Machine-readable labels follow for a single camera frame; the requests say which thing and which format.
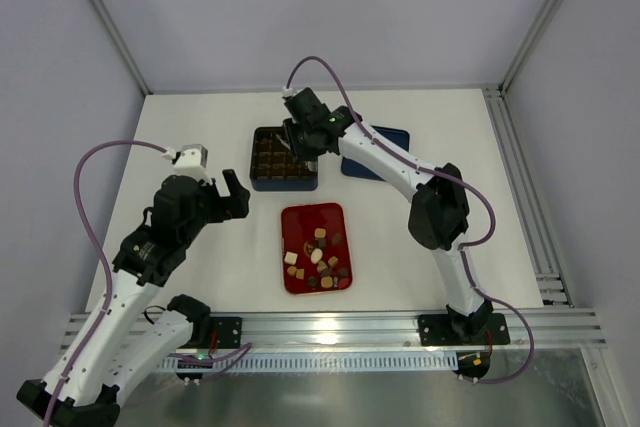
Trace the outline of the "white square chocolate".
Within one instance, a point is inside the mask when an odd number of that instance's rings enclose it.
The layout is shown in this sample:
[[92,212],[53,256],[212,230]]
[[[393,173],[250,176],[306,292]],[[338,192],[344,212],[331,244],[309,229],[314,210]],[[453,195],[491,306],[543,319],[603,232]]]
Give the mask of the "white square chocolate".
[[289,265],[295,265],[297,262],[298,255],[293,252],[287,252],[284,257],[284,262]]

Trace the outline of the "white oval chocolate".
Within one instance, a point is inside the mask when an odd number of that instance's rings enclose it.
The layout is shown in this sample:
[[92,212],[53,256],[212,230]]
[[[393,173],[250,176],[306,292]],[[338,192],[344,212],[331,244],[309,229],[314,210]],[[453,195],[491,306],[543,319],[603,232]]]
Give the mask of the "white oval chocolate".
[[310,255],[310,260],[313,264],[318,264],[323,257],[323,251],[321,249],[314,249]]

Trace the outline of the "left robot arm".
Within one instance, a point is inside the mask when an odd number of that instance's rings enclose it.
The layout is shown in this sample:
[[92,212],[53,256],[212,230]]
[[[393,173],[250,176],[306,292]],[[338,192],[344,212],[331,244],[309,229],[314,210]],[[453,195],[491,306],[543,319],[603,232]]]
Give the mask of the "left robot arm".
[[175,350],[207,345],[211,309],[175,296],[151,328],[125,346],[131,328],[160,293],[202,229],[249,213],[249,191],[232,169],[213,180],[167,177],[142,223],[121,243],[107,270],[103,299],[68,350],[43,379],[27,380],[17,399],[46,426],[112,426],[131,392]]

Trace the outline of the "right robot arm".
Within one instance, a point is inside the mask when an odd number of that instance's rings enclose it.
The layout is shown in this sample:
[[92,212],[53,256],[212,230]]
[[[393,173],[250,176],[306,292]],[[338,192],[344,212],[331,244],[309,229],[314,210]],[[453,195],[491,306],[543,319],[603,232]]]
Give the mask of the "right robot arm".
[[326,153],[353,160],[409,202],[408,230],[436,261],[452,331],[463,342],[483,336],[493,305],[479,294],[465,257],[470,209],[459,169],[451,163],[435,167],[411,156],[348,107],[331,111],[309,88],[285,88],[283,101],[290,114],[283,121],[284,145],[297,161],[315,162]]

